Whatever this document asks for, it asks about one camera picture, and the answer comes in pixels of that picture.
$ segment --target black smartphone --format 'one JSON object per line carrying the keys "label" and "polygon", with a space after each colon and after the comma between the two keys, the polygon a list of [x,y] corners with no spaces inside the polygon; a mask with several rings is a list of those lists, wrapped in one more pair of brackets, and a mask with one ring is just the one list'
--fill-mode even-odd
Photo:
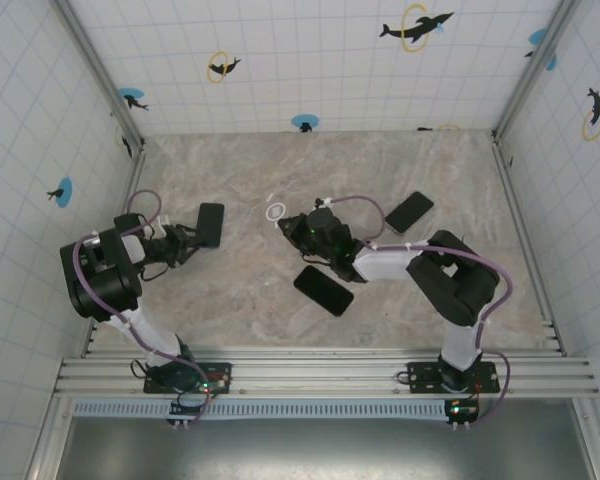
{"label": "black smartphone", "polygon": [[198,246],[218,248],[222,235],[224,220],[224,205],[221,203],[201,203],[196,224],[196,239]]}
{"label": "black smartphone", "polygon": [[431,207],[433,207],[431,200],[420,192],[414,192],[387,215],[385,221],[394,232],[404,233],[431,210]]}
{"label": "black smartphone", "polygon": [[315,267],[306,267],[293,286],[336,317],[353,302],[353,293]]}

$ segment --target black cable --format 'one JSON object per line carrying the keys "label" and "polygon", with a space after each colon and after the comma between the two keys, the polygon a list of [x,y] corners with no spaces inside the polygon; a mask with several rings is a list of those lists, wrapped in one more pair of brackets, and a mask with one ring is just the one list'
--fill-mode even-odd
{"label": "black cable", "polygon": [[304,258],[306,255],[305,254],[301,254],[300,257],[302,258],[302,260],[304,260],[306,263],[312,263],[314,265],[324,265],[325,267],[330,267],[331,264],[327,263],[327,262],[321,262],[319,260],[307,260],[306,258]]}
{"label": "black cable", "polygon": [[[141,377],[140,375],[138,375],[135,371],[135,369],[133,368],[133,365],[137,364],[138,367],[140,367],[140,370],[142,370],[144,372],[144,377]],[[134,358],[133,360],[131,360],[131,373],[133,374],[134,377],[139,378],[141,380],[144,380],[145,378],[147,378],[147,370],[142,366],[142,364],[140,363],[140,361],[137,358]]]}
{"label": "black cable", "polygon": [[167,268],[165,268],[163,271],[161,271],[160,273],[158,273],[157,275],[154,275],[153,277],[149,277],[149,278],[145,278],[144,277],[144,272],[145,269],[143,268],[142,271],[140,272],[140,278],[145,281],[145,282],[150,282],[152,280],[155,280],[158,277],[161,277],[162,275],[164,275],[165,273],[167,273],[167,270],[169,270],[169,267],[167,266]]}
{"label": "black cable", "polygon": [[402,375],[409,375],[409,372],[406,372],[406,371],[405,371],[405,372],[398,372],[398,373],[396,373],[396,380],[398,381],[398,383],[400,383],[400,384],[402,384],[402,385],[409,385],[409,382],[408,382],[408,381],[406,381],[406,382],[403,382],[402,380],[400,380],[400,377],[401,377]]}
{"label": "black cable", "polygon": [[[180,398],[182,397],[182,395],[188,395],[189,393],[193,393],[193,392],[191,392],[191,391],[189,391],[189,390],[183,390],[182,392],[180,392],[180,393],[178,394],[178,396],[176,397],[176,404],[177,404],[177,405],[178,405],[180,408],[189,408],[189,409],[191,409],[191,408],[196,408],[196,407],[202,407],[202,403],[201,403],[200,405],[194,405],[194,406],[191,406],[191,407],[187,407],[186,405],[182,405],[182,403],[180,403]],[[216,393],[213,393],[213,394],[211,394],[211,399],[210,399],[209,401],[211,401],[211,400],[215,399],[217,396],[218,396],[218,393],[217,393],[217,392],[216,392]]]}

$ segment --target yellow ring decal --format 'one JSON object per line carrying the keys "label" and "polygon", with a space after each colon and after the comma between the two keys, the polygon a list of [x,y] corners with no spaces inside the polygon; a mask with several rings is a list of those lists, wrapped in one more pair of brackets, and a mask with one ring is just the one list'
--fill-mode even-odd
{"label": "yellow ring decal", "polygon": [[582,124],[582,138],[584,138],[587,142],[593,142],[597,140],[600,136],[600,131],[595,134],[593,137],[587,137],[587,124],[589,123],[589,119],[593,116],[593,111],[587,113],[587,116],[584,117],[584,123]]}
{"label": "yellow ring decal", "polygon": [[409,52],[409,53],[416,53],[419,52],[420,50],[422,50],[424,47],[427,46],[427,42],[429,41],[429,34],[427,33],[424,37],[424,42],[422,42],[422,45],[420,45],[418,48],[415,49],[410,49],[407,44],[404,42],[404,21],[407,19],[407,15],[409,15],[409,12],[411,10],[413,10],[414,8],[419,8],[420,10],[422,10],[424,13],[427,13],[427,9],[424,8],[422,5],[420,5],[419,3],[414,3],[413,5],[411,5],[409,8],[407,8],[404,11],[404,15],[402,16],[402,24],[401,24],[401,30],[400,30],[400,38],[402,39],[402,48],[404,48],[405,52]]}
{"label": "yellow ring decal", "polygon": [[[224,69],[222,70],[222,76],[218,80],[214,80],[211,78],[211,65],[213,64],[213,61],[220,55],[224,56]],[[220,83],[227,75],[227,68],[229,68],[229,55],[227,55],[227,52],[220,50],[219,52],[216,52],[213,57],[211,57],[211,60],[209,60],[209,65],[207,66],[207,78],[211,83]]]}
{"label": "yellow ring decal", "polygon": [[122,133],[120,132],[120,135],[118,135],[119,132],[120,132],[120,125],[116,125],[116,131],[113,134],[113,139],[116,141],[116,145],[118,145],[118,148],[122,148],[124,146],[122,144]]}

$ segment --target marble floor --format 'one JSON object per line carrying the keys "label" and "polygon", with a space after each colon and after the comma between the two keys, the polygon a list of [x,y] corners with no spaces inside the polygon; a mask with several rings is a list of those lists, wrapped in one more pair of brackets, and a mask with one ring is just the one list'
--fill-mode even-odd
{"label": "marble floor", "polygon": [[[194,226],[201,202],[226,207],[222,244],[145,283],[149,309],[189,345],[405,347],[441,345],[443,320],[412,282],[347,284],[355,300],[335,318],[292,285],[305,267],[265,211],[308,212],[316,197],[365,194],[388,212],[413,191],[435,207],[404,236],[447,229],[511,274],[513,297],[493,316],[483,344],[539,348],[541,316],[486,132],[352,132],[187,135],[151,138],[140,187],[163,198],[173,223]],[[137,211],[153,212],[151,198]],[[365,202],[333,208],[363,238],[378,213]],[[319,267],[336,278],[326,267]],[[501,282],[496,296],[503,291]],[[122,341],[99,329],[97,342]]]}

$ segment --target white tiled wall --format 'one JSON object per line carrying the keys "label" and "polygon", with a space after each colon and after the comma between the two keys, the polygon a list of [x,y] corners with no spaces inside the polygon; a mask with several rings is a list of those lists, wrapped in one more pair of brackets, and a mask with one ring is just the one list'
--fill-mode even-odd
{"label": "white tiled wall", "polygon": [[[600,93],[600,0],[583,2],[508,139],[511,172],[570,354],[600,381],[600,136],[583,139]],[[591,137],[600,132],[600,119]]]}
{"label": "white tiled wall", "polygon": [[[558,0],[422,1],[405,28],[453,16],[407,53],[379,35],[413,3],[72,0],[116,85],[144,92],[149,112],[131,112],[146,135],[294,131],[298,114],[322,131],[494,128]],[[241,62],[214,84],[218,51]]]}
{"label": "white tiled wall", "polygon": [[[0,478],[22,478],[58,360],[81,347],[58,249],[111,224],[130,160],[47,0],[0,0]],[[61,209],[46,192],[64,177]]]}

